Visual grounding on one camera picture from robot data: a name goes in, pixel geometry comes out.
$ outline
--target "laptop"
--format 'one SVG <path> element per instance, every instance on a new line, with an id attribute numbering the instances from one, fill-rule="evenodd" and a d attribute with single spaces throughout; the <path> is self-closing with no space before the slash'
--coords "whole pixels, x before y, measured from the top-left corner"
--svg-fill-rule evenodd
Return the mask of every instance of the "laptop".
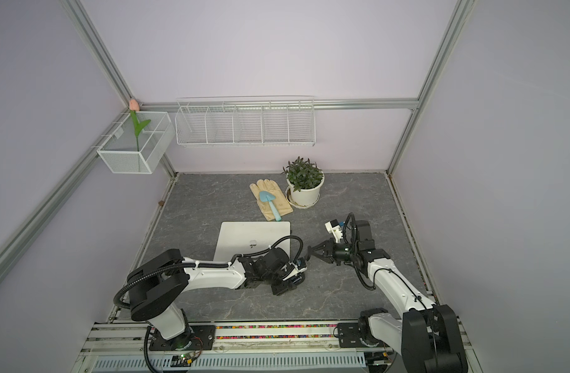
<path id="1" fill-rule="evenodd" d="M 223 221 L 214 261 L 229 261 L 235 254 L 264 250 L 279 238 L 290 234 L 291 224 L 288 221 Z M 291 257 L 290 245 L 290 240 L 285 240 L 278 247 Z"/>

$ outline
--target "gray work surface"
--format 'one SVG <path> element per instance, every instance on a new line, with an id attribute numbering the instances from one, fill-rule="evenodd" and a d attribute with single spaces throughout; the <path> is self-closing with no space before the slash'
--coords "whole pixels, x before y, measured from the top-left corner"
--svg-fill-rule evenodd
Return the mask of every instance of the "gray work surface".
<path id="1" fill-rule="evenodd" d="M 171 248 L 183 256 L 212 260 L 223 221 L 266 221 L 249 185 L 260 178 L 287 187 L 283 174 L 181 174 L 166 202 L 142 263 Z M 329 238 L 324 223 L 344 221 L 353 212 L 356 220 L 368 220 L 377 248 L 385 249 L 397 268 L 420 291 L 422 278 L 411 251 L 399 212 L 384 174 L 326 174 L 318 203 L 284 215 L 291 231 L 315 246 Z M 296 252 L 297 242 L 291 243 Z M 353 268 L 329 265 L 312 257 L 306 279 L 280 296 L 269 285 L 256 289 L 207 288 L 185 291 L 176 300 L 188 320 L 312 320 L 357 319 L 363 310 L 384 307 L 398 317 L 378 289 L 362 287 Z M 127 318 L 122 312 L 119 318 Z"/>

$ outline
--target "wire basket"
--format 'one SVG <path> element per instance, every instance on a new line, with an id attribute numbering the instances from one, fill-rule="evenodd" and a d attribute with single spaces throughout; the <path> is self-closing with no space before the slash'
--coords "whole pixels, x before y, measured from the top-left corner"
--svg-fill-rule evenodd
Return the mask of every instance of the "wire basket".
<path id="1" fill-rule="evenodd" d="M 185 147 L 314 145 L 313 101 L 180 103 L 177 143 Z"/>
<path id="2" fill-rule="evenodd" d="M 150 123 L 138 136 L 129 114 L 98 149 L 98 154 L 114 174 L 152 174 L 175 136 L 167 112 L 136 112 L 140 122 Z"/>

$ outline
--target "potted plant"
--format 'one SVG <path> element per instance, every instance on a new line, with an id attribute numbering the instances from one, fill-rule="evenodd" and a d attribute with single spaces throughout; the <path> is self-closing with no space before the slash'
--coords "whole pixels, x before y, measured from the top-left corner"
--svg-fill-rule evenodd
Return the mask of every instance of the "potted plant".
<path id="1" fill-rule="evenodd" d="M 316 166 L 316 163 L 311 163 L 309 158 L 304 160 L 297 157 L 288 163 L 287 168 L 283 167 L 283 173 L 287 174 L 291 199 L 302 207 L 315 204 L 320 197 L 320 187 L 324 184 L 322 170 Z"/>

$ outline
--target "black cable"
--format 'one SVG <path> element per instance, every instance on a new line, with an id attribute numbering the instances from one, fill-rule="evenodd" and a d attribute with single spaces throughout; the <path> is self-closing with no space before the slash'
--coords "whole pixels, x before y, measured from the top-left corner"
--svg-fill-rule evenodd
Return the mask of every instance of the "black cable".
<path id="1" fill-rule="evenodd" d="M 231 263 L 235 263 L 235 259 L 237 258 L 250 258 L 250 257 L 256 257 L 256 256 L 260 256 L 262 254 L 266 254 L 267 252 L 269 252 L 271 250 L 271 248 L 267 248 L 261 251 L 256 251 L 256 252 L 251 252 L 249 254 L 236 254 L 231 258 Z"/>
<path id="2" fill-rule="evenodd" d="M 299 255 L 301 255 L 302 249 L 304 248 L 304 242 L 302 241 L 301 238 L 294 236 L 294 235 L 284 236 L 284 237 L 281 237 L 278 240 L 276 240 L 276 242 L 271 245 L 271 248 L 275 248 L 279 243 L 281 243 L 287 239 L 295 239 L 299 242 L 299 249 L 297 249 L 297 254 L 295 254 L 295 257 L 293 257 L 293 260 L 292 260 L 292 262 L 295 262 L 295 261 L 297 261 L 297 258 L 299 258 Z"/>
<path id="3" fill-rule="evenodd" d="M 436 347 L 436 335 L 434 334 L 434 319 L 430 313 L 428 313 L 428 320 L 430 321 L 430 332 L 432 333 L 432 343 L 434 343 L 434 361 L 436 362 L 436 370 L 438 370 L 438 352 Z"/>
<path id="4" fill-rule="evenodd" d="M 351 231 L 351 242 L 347 241 L 347 229 Z M 355 215 L 354 213 L 348 213 L 347 219 L 345 219 L 345 224 L 343 225 L 343 240 L 345 243 L 350 243 L 353 246 L 355 245 L 355 240 L 357 239 L 356 236 L 357 236 L 357 224 L 355 223 Z"/>
<path id="5" fill-rule="evenodd" d="M 113 303 L 119 308 L 128 309 L 130 308 L 130 305 L 126 302 L 122 302 L 121 298 L 125 293 L 127 293 L 129 290 L 131 290 L 131 288 L 135 287 L 140 282 L 148 280 L 149 278 L 153 278 L 163 272 L 167 272 L 170 270 L 182 269 L 182 268 L 195 268 L 195 267 L 196 263 L 177 263 L 176 265 L 166 265 L 164 267 L 160 267 L 159 269 L 147 273 L 144 276 L 139 277 L 133 280 L 132 282 L 126 284 L 124 287 L 122 287 L 121 290 L 119 290 L 117 294 L 115 294 L 115 296 L 113 297 Z M 198 268 L 229 268 L 229 264 L 199 263 Z"/>
<path id="6" fill-rule="evenodd" d="M 144 362 L 146 363 L 149 371 L 152 373 L 160 373 L 158 370 L 154 369 L 152 363 L 150 362 L 150 358 L 148 357 L 148 337 L 150 336 L 151 329 L 152 327 L 148 325 L 146 328 L 146 334 L 144 335 Z"/>
<path id="7" fill-rule="evenodd" d="M 382 269 L 386 269 L 388 272 L 393 273 L 395 276 L 399 277 L 399 280 L 401 280 L 401 282 L 409 289 L 409 291 L 411 291 L 411 293 L 413 294 L 413 296 L 415 297 L 416 300 L 420 301 L 420 303 L 422 303 L 422 306 L 424 307 L 424 309 L 427 309 L 426 305 L 424 304 L 424 302 L 422 302 L 422 297 L 420 297 L 419 295 L 417 295 L 416 293 L 413 292 L 413 290 L 409 287 L 409 285 L 407 284 L 407 282 L 405 282 L 405 280 L 403 280 L 403 278 L 401 276 L 399 276 L 399 274 L 395 271 L 393 271 L 390 268 L 382 268 Z"/>
<path id="8" fill-rule="evenodd" d="M 379 270 L 383 270 L 383 269 L 387 269 L 387 268 L 378 268 L 376 270 L 376 272 L 374 272 L 374 277 L 372 277 L 372 286 L 368 285 L 366 283 L 366 281 L 364 280 L 364 278 L 361 275 L 361 272 L 359 271 L 359 269 L 357 269 L 357 267 L 355 267 L 355 273 L 358 275 L 359 281 L 361 282 L 361 284 L 368 290 L 376 290 L 376 282 L 374 281 L 376 279 L 376 273 L 378 273 Z"/>

